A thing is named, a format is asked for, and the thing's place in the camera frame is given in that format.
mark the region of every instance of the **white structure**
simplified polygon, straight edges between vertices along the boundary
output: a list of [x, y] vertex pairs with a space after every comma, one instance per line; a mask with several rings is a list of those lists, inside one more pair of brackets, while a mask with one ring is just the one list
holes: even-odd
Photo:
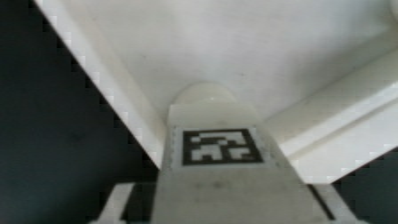
[[389, 0], [35, 2], [156, 165], [169, 104], [197, 81], [254, 104], [305, 182], [394, 148]]

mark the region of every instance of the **black floor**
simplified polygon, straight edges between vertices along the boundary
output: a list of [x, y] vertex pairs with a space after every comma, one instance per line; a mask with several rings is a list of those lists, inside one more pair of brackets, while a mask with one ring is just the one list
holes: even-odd
[[[0, 2], [0, 223], [85, 224], [115, 182], [156, 168], [30, 1]], [[336, 183], [357, 215], [398, 220], [398, 154]]]

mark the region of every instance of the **black and white square marker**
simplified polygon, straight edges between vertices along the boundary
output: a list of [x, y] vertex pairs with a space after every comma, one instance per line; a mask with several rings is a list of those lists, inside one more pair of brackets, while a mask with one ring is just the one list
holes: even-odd
[[249, 129], [183, 130], [181, 166], [263, 163]]

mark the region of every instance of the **white edge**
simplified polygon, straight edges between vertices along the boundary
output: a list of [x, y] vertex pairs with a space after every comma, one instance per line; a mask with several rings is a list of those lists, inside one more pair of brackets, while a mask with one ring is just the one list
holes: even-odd
[[165, 124], [76, 0], [35, 0], [110, 106], [160, 167]]
[[398, 51], [266, 120], [307, 183], [332, 183], [398, 146]]

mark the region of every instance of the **black gap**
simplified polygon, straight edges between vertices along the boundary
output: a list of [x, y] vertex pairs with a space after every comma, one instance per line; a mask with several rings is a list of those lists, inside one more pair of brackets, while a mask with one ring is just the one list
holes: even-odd
[[149, 222], [153, 213], [156, 183], [137, 183], [128, 199], [126, 210], [121, 219], [129, 222]]
[[312, 185], [307, 185], [307, 189], [309, 189], [309, 191], [311, 191], [311, 193], [312, 193], [312, 196], [314, 196], [314, 199], [316, 199], [316, 201], [318, 201], [318, 203], [320, 203], [320, 207], [321, 207], [321, 210], [323, 210], [323, 212], [325, 212], [325, 214], [327, 214], [327, 218], [328, 218], [328, 220], [336, 220], [332, 211], [330, 211], [330, 209], [328, 209], [328, 207], [327, 207], [327, 204], [325, 204], [323, 199], [321, 199], [321, 197], [320, 197], [320, 194], [318, 194], [318, 191], [316, 191], [316, 189], [314, 189], [314, 186], [312, 186]]

